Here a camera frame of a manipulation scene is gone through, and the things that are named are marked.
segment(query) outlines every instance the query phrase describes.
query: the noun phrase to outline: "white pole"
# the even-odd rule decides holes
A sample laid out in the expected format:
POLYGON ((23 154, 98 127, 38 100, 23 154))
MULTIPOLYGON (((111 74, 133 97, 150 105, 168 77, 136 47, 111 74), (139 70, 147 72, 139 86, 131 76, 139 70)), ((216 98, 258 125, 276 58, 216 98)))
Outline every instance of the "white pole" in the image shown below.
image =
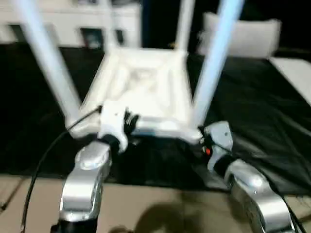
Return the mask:
POLYGON ((194 94, 191 123, 197 127, 205 121, 219 77, 224 67, 234 23, 239 18, 244 0, 222 0, 215 35, 206 55, 194 94))
POLYGON ((63 58, 48 37, 34 0, 14 0, 15 8, 23 19, 23 31, 36 60, 54 93, 66 121, 80 118, 80 100, 66 69, 63 58))
POLYGON ((118 46, 118 41, 116 37, 116 32, 113 24, 113 9, 112 9, 112 4, 111 0, 103 0, 103 6, 104 6, 104 25, 105 25, 105 43, 106 50, 111 50, 118 46))
POLYGON ((195 0, 182 0, 176 36, 176 48, 187 51, 195 0))

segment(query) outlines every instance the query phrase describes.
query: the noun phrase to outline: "black cable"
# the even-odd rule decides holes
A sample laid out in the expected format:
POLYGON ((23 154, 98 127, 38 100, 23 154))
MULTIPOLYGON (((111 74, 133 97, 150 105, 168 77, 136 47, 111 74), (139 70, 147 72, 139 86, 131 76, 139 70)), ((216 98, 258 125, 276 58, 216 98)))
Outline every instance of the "black cable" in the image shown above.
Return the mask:
POLYGON ((287 208, 288 208, 288 210, 289 210, 289 212, 290 212, 291 219, 292 219, 292 221, 293 221, 293 223, 294 223, 295 232, 296 232, 296 233, 300 233, 300 232, 298 231, 298 229, 297 229, 297 226, 298 226, 299 229, 300 229, 300 231, 301 231, 301 233, 307 233, 306 230, 305 230, 305 228, 304 228, 304 226, 302 225, 302 223, 301 223, 300 220, 298 219, 297 215, 294 213, 294 211, 292 210, 292 208, 289 206, 289 204, 288 204, 287 201, 285 200, 284 196, 283 196, 283 195, 281 194, 281 192, 278 190, 276 184, 269 178, 269 176, 267 176, 267 175, 265 174, 265 172, 263 172, 260 168, 258 168, 256 165, 254 165, 254 163, 250 163, 249 161, 246 161, 245 159, 243 159, 243 158, 241 158, 241 157, 239 157, 239 156, 234 155, 232 151, 228 150, 227 148, 223 147, 222 145, 219 145, 219 144, 217 144, 217 143, 214 143, 214 144, 215 144, 216 146, 222 148, 223 150, 225 150, 227 153, 231 154, 232 156, 236 157, 237 159, 241 159, 241 160, 243 160, 243 161, 249 163, 249 164, 252 165, 255 169, 257 169, 260 173, 262 173, 262 174, 266 177, 266 179, 268 180, 268 182, 269 182, 269 184, 270 184, 272 190, 275 191, 275 192, 283 199, 283 201, 285 202, 285 204, 286 204, 286 206, 287 206, 287 208))
POLYGON ((38 173, 41 169, 42 163, 44 162, 44 160, 46 159, 48 153, 51 151, 51 149, 56 145, 56 143, 63 138, 68 132, 69 130, 71 130, 73 127, 75 127, 77 124, 79 124, 81 121, 83 121, 84 119, 86 119, 87 117, 89 117, 90 115, 94 114, 95 112, 100 112, 102 109, 101 106, 97 107, 96 109, 92 110, 91 112, 89 112, 88 114, 86 114, 85 116, 83 116, 81 119, 79 119, 78 121, 76 121, 73 125, 71 125, 67 130, 63 131, 62 133, 60 133, 60 135, 58 135, 57 138, 54 139, 54 141, 49 145, 49 147, 46 149, 46 151, 43 153, 43 155, 41 156, 41 159, 39 160, 39 163, 35 169, 35 172, 32 175, 31 178, 31 182, 28 188, 28 192, 27 192, 27 196, 25 199, 25 203, 24 203, 24 210, 23 210, 23 217, 21 220, 21 225, 20 225, 20 233, 25 233, 26 230, 26 221, 27 221, 27 213, 28 213, 28 207, 29 207, 29 202, 30 202, 30 198, 31 198, 31 194, 33 192, 34 189, 34 185, 35 185, 35 181, 37 179, 38 173))

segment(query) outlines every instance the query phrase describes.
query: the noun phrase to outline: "white cabinet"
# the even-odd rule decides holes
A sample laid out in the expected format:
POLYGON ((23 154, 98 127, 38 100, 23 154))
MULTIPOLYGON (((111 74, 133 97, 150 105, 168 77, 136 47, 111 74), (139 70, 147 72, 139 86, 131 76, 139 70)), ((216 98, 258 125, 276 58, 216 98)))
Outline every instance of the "white cabinet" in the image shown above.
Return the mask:
MULTIPOLYGON (((37 0, 38 8, 49 30, 53 30, 54 41, 62 47, 82 47, 84 40, 80 28, 96 28, 105 32, 106 11, 101 3, 76 4, 72 0, 37 0)), ((122 31, 124 45, 141 45, 141 6, 138 3, 114 8, 114 23, 122 31)), ((10 24, 21 25, 9 0, 0 0, 0 43, 16 42, 10 24)))

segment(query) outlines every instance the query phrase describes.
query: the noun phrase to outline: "black cloth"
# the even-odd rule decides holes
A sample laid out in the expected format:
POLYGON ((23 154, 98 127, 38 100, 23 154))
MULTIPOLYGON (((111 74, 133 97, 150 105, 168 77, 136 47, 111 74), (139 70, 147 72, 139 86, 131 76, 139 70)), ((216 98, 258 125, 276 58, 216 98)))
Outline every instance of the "black cloth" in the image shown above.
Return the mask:
MULTIPOLYGON (((62 48, 84 98, 102 60, 101 51, 62 48)), ((30 175, 48 145, 63 131, 60 110, 28 47, 0 46, 2 137, 0 172, 30 175)), ((203 57, 190 55, 192 94, 203 57)), ((266 60, 228 58, 206 124, 227 120, 234 152, 260 166, 284 194, 311 190, 311 108, 266 60)), ((84 144, 67 135, 49 154, 40 176, 63 178, 84 144)), ((191 169, 185 145, 145 138, 120 155, 109 182, 204 190, 191 169)))

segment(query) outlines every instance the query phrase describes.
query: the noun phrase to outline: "white cushion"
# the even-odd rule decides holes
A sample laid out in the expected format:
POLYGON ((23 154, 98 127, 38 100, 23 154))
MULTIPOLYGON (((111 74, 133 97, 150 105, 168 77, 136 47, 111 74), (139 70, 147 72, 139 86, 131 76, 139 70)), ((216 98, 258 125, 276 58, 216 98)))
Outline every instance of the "white cushion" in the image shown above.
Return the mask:
MULTIPOLYGON (((211 12, 204 14, 204 31, 197 52, 205 55, 217 29, 219 17, 211 12)), ((278 47, 281 22, 241 21, 234 26, 228 56, 268 58, 278 47)))

